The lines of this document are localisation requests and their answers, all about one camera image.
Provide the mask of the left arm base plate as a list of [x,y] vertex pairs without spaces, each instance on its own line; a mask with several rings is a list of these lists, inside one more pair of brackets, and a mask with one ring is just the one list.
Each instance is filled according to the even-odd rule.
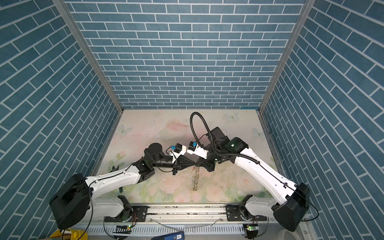
[[132,206],[131,208],[125,208],[117,217],[105,217],[107,223],[142,223],[145,222],[148,206]]

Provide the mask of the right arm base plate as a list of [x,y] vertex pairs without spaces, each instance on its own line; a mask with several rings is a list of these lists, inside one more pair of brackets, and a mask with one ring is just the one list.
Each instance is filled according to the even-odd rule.
[[256,221],[256,216],[242,205],[226,205],[225,210],[228,222]]

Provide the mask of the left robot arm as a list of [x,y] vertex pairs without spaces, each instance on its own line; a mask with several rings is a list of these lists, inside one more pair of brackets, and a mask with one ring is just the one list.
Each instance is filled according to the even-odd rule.
[[58,229],[68,229],[84,217],[101,217],[107,222],[133,220],[133,208],[125,196],[119,195],[106,201],[98,201],[97,198],[112,190],[146,181],[155,174],[156,168],[170,168],[176,174],[191,167],[195,162],[185,154],[195,154],[197,148],[194,142],[189,147],[176,144],[166,156],[162,145],[153,143],[144,150],[143,157],[126,168],[98,176],[73,175],[49,202]]

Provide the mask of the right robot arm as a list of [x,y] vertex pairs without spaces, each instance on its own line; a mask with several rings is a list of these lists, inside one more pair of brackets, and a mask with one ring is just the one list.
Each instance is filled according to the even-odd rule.
[[193,133],[195,141],[190,154],[199,156],[197,166],[212,172],[216,164],[230,161],[254,177],[273,196],[272,215],[282,227],[294,232],[301,222],[306,221],[304,216],[313,205],[310,201],[311,190],[306,184],[297,185],[275,171],[240,138],[230,140],[219,128],[210,130],[200,113],[191,114],[191,125],[195,116],[202,120],[210,142],[208,146],[203,146],[197,134]]

